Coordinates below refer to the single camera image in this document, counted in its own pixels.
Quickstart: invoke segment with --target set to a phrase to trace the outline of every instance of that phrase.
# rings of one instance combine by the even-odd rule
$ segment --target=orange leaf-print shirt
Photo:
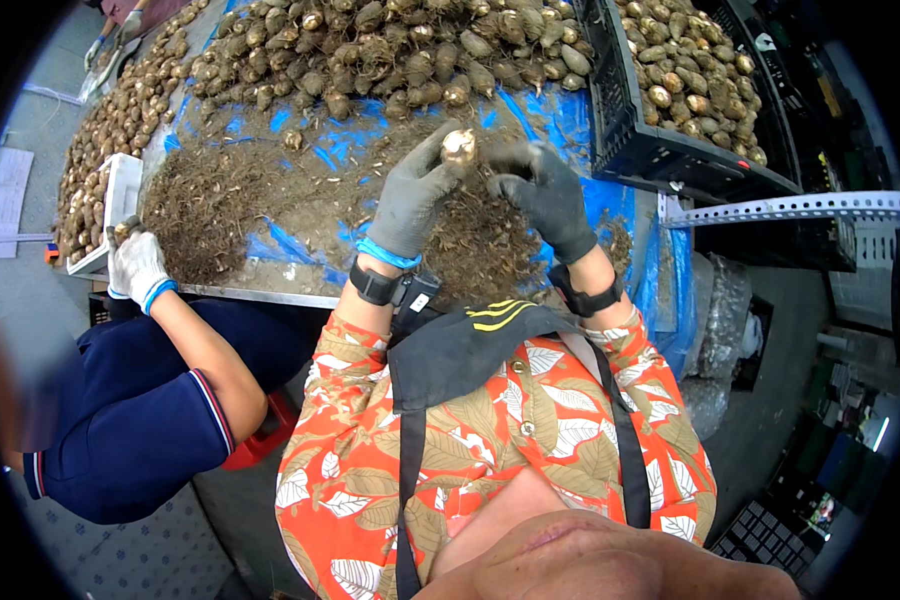
[[[716,509],[713,472],[643,318],[634,309],[620,327],[583,333],[603,348],[635,411],[650,527],[701,545]],[[400,417],[387,342],[330,317],[280,463],[276,520],[290,560],[321,598],[396,598]],[[559,339],[524,342],[481,388],[427,411],[406,507],[421,581],[441,548],[524,469],[569,507],[626,522],[610,402]]]

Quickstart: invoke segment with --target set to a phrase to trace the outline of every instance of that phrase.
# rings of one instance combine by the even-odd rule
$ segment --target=red stool
[[[294,414],[282,388],[266,397],[266,416],[260,428],[237,446],[221,467],[227,471],[240,471],[253,467],[294,434],[298,414]]]

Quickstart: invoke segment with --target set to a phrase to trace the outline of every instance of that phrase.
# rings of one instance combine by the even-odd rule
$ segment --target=perforated metal bar
[[[656,194],[660,225],[667,229],[784,219],[893,217],[900,219],[900,192],[834,192],[786,198],[755,199],[684,210],[677,196]]]

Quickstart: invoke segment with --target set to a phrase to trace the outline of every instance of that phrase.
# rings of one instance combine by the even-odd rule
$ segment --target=black apron
[[[404,508],[414,495],[423,462],[427,409],[477,390],[517,347],[557,334],[574,351],[610,399],[620,448],[626,524],[650,527],[650,487],[630,409],[623,401],[607,356],[570,322],[549,308],[506,300],[435,318],[387,353],[393,413],[400,416],[400,509],[397,512],[396,590],[409,600],[422,585],[410,546]]]

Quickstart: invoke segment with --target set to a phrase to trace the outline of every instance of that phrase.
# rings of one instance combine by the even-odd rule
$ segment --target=glove
[[[491,148],[486,158],[500,173],[487,181],[489,193],[523,212],[557,260],[569,265],[596,245],[580,178],[553,150],[542,142],[508,144]]]
[[[366,238],[357,244],[360,252],[401,269],[420,262],[420,251],[443,200],[464,176],[464,168],[456,163],[433,168],[440,160],[444,138],[460,128],[456,119],[447,121],[393,167]]]
[[[143,234],[147,228],[140,222],[137,215],[131,216],[123,222],[127,230],[140,232]],[[131,282],[125,277],[126,273],[117,268],[117,240],[114,227],[106,228],[106,240],[108,242],[108,250],[106,251],[106,270],[110,276],[110,282],[106,286],[106,293],[114,300],[129,300],[131,297]]]
[[[130,236],[114,252],[110,266],[110,281],[123,290],[140,306],[144,315],[150,315],[154,300],[167,290],[177,291],[177,282],[170,278],[163,266],[163,250],[156,236],[142,231],[143,225],[133,229]],[[114,228],[106,228],[106,237],[112,240]]]
[[[140,31],[140,23],[143,18],[144,11],[142,8],[134,8],[130,14],[123,20],[123,26],[117,31],[117,45],[122,46],[133,40],[134,35]]]
[[[100,54],[100,47],[104,45],[105,39],[106,38],[101,35],[97,39],[93,40],[92,44],[90,44],[90,49],[87,50],[87,53],[83,55],[84,71],[90,71],[90,64],[93,63],[94,59],[96,59],[97,54]]]

